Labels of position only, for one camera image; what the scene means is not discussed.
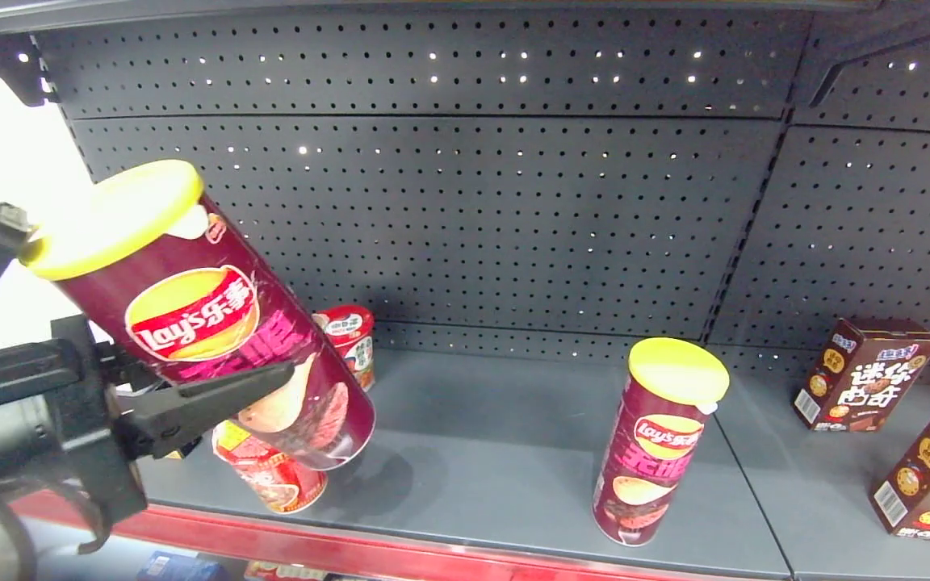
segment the instant noodle cup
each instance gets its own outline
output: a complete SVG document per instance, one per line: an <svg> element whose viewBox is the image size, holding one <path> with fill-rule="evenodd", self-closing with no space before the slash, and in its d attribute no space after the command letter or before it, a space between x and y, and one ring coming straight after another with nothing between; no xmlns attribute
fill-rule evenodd
<svg viewBox="0 0 930 581"><path fill-rule="evenodd" d="M594 487L594 520L613 541L643 545L656 534L730 375L707 350L678 339L645 339L627 363L630 380Z"/></svg>
<svg viewBox="0 0 930 581"><path fill-rule="evenodd" d="M358 305L341 305L313 314L314 323L332 341L343 363L366 392L375 383L372 311Z"/></svg>
<svg viewBox="0 0 930 581"><path fill-rule="evenodd" d="M252 408L269 426L296 434L258 436L305 466L340 466L371 437L368 396L294 295L203 194L189 163L156 161L100 182L80 205L41 225L21 260L172 383L294 361L294 378ZM324 437L312 432L322 428ZM318 441L328 444L314 446Z"/></svg>
<svg viewBox="0 0 930 581"><path fill-rule="evenodd" d="M232 422L214 428L211 445L270 510L281 514L310 507L329 482L324 472L302 466Z"/></svg>

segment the lay's chip canister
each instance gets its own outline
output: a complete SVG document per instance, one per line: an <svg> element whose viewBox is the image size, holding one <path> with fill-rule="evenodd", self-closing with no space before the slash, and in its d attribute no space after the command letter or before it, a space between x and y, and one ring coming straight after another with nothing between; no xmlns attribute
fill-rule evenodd
<svg viewBox="0 0 930 581"><path fill-rule="evenodd" d="M340 466L371 437L365 392L189 163L100 182L38 228L21 262L173 383L294 361L286 386L233 419L304 466Z"/></svg>
<svg viewBox="0 0 930 581"><path fill-rule="evenodd" d="M594 520L623 545L651 540L687 470L730 375L702 347L664 337L634 345L594 487Z"/></svg>

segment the perforated metal panel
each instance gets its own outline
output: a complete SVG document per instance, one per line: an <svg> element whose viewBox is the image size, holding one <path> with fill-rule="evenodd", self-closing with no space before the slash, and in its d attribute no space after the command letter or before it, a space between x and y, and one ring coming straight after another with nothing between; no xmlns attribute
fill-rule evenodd
<svg viewBox="0 0 930 581"><path fill-rule="evenodd" d="M710 340L816 349L837 316L930 328L930 135L791 129Z"/></svg>
<svg viewBox="0 0 930 581"><path fill-rule="evenodd" d="M318 10L40 33L71 119L189 114L779 118L809 15Z"/></svg>
<svg viewBox="0 0 930 581"><path fill-rule="evenodd" d="M390 349L584 363L622 363L636 342L635 338L611 335L387 321L376 324L375 338L377 345Z"/></svg>
<svg viewBox="0 0 930 581"><path fill-rule="evenodd" d="M815 40L806 58L823 54ZM930 40L848 63L819 106L801 107L794 121L930 132Z"/></svg>
<svg viewBox="0 0 930 581"><path fill-rule="evenodd" d="M819 349L775 349L753 345L708 345L708 350L720 357L724 365L733 373L756 375L771 378L778 389L786 389L808 378L813 366L820 357L823 342L827 336L820 338ZM919 381L930 383L930 361L920 372Z"/></svg>
<svg viewBox="0 0 930 581"><path fill-rule="evenodd" d="M779 130L768 121L77 121L94 179L191 159L312 307L698 339Z"/></svg>

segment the white wall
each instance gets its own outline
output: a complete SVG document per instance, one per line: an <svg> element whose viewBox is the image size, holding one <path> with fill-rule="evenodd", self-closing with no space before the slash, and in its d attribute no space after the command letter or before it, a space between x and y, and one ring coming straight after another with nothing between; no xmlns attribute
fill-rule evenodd
<svg viewBox="0 0 930 581"><path fill-rule="evenodd" d="M0 80L1 201L37 219L84 194L91 181L77 150L59 107L26 107ZM0 281L0 347L48 339L51 319L75 313L54 286L14 262Z"/></svg>

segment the lay's logo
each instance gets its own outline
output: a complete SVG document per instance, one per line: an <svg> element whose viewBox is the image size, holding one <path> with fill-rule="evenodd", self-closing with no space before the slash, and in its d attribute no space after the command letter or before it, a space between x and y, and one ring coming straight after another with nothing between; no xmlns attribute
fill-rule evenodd
<svg viewBox="0 0 930 581"><path fill-rule="evenodd" d="M128 335L163 361L206 361L239 349L261 319L253 281L232 265L169 276L124 313Z"/></svg>
<svg viewBox="0 0 930 581"><path fill-rule="evenodd" d="M634 426L634 437L643 451L664 460L684 456L702 437L705 425L683 416L653 413L643 416Z"/></svg>

